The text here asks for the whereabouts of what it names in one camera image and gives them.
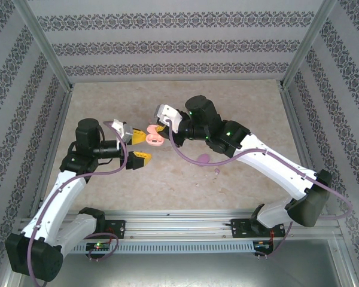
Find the wallpaper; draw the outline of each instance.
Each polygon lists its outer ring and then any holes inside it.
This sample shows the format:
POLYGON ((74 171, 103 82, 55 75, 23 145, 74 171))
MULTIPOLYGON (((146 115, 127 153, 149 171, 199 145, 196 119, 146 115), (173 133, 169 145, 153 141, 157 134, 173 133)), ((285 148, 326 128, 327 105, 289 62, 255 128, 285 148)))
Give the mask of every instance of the wallpaper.
POLYGON ((73 83, 280 80, 322 0, 33 0, 73 83))
POLYGON ((0 272, 28 217, 65 92, 11 1, 0 0, 0 272))
MULTIPOLYGON (((354 205, 343 233, 359 278, 359 1, 338 1, 289 86, 314 169, 354 205)), ((346 204, 330 197, 331 212, 346 204)))

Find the purple stain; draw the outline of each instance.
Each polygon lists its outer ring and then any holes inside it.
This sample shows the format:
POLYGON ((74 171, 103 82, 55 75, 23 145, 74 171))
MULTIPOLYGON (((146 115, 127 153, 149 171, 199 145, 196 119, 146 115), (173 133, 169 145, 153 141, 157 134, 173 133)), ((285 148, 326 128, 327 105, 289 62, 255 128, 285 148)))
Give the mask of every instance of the purple stain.
POLYGON ((209 163, 210 161, 210 155, 208 154, 201 154, 198 158, 197 161, 199 161, 200 163, 209 163))

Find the beige floor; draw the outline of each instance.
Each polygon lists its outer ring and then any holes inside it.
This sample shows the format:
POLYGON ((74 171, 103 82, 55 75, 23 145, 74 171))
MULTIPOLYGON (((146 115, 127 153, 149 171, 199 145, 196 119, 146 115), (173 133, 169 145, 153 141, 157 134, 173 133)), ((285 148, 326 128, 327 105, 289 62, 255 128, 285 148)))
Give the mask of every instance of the beige floor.
MULTIPOLYGON (((274 80, 79 83, 74 88, 48 191, 69 144, 75 140, 80 119, 92 117, 102 123, 116 118, 146 130, 158 104, 185 111, 186 100, 198 94, 211 99, 223 119, 243 124, 270 147, 299 162, 274 80)), ((104 130, 107 139, 114 138, 106 127, 104 130)), ((92 177, 71 210, 85 206, 103 210, 255 208, 286 195, 277 184, 243 163, 220 166, 221 173, 215 176, 214 167, 194 166, 179 158, 168 141, 161 147, 142 143, 132 149, 151 153, 149 165, 92 177)), ((204 142, 186 141, 181 151, 194 159, 203 153, 208 153, 211 161, 226 159, 204 142)), ((118 166, 119 161, 114 160, 97 171, 118 166)))

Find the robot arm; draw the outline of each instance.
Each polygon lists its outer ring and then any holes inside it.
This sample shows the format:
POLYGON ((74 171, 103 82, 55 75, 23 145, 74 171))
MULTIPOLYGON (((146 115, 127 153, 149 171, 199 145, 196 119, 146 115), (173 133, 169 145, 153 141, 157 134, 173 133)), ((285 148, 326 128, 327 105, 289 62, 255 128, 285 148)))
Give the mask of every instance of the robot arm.
MULTIPOLYGON (((205 96, 195 96, 186 101, 188 110, 182 112, 168 105, 158 106, 155 116, 157 123, 165 128, 159 131, 164 138, 169 137, 166 120, 171 120, 176 146, 182 146, 185 139, 197 139, 215 152, 233 157, 248 149, 260 148, 271 152, 307 176, 329 186, 331 174, 325 170, 315 173, 299 164, 293 163, 261 142, 250 130, 235 121, 222 120, 214 104, 205 96)), ((327 199, 328 191, 301 178, 296 172, 278 160, 259 152, 245 154, 237 159, 249 164, 286 190, 288 197, 272 204, 261 204, 252 215, 251 227, 260 232, 277 224, 296 221, 312 227, 315 225, 327 199)))
MULTIPOLYGON (((145 141, 146 134, 144 132, 133 129, 126 123, 114 120, 112 127, 118 131, 122 140, 127 144, 138 144, 145 141)), ((99 159, 119 158, 120 163, 124 162, 124 154, 123 150, 119 148, 119 142, 105 141, 104 133, 97 120, 92 118, 81 120, 75 134, 76 141, 69 147, 68 154, 60 166, 61 172, 47 199, 44 200, 37 214, 22 232, 10 234, 5 241, 12 270, 29 275, 26 253, 30 237, 34 228, 37 228, 32 247, 32 267, 35 277, 47 282, 57 276, 64 257, 78 242, 89 234, 104 232, 105 229, 104 212, 86 207, 80 211, 74 221, 60 230, 69 208, 90 180, 90 176, 78 178, 61 189, 46 210, 42 222, 37 226, 37 219, 45 209, 47 202, 64 182, 77 175, 94 172, 100 165, 99 159)), ((126 169, 143 167, 150 158, 151 155, 143 152, 129 152, 126 169)))

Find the wall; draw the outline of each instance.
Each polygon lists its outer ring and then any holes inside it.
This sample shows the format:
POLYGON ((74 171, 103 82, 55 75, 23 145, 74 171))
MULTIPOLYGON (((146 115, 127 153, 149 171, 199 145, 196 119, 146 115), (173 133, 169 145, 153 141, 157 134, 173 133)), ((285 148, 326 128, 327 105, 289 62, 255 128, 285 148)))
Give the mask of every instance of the wall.
POLYGON ((29 1, 73 83, 280 80, 321 3, 29 1))
POLYGON ((65 91, 13 3, 0 0, 0 268, 29 216, 65 91))
MULTIPOLYGON (((289 93, 314 168, 354 211, 342 221, 359 277, 359 1, 338 1, 308 51, 289 93)), ((334 197, 330 212, 346 211, 334 197)))

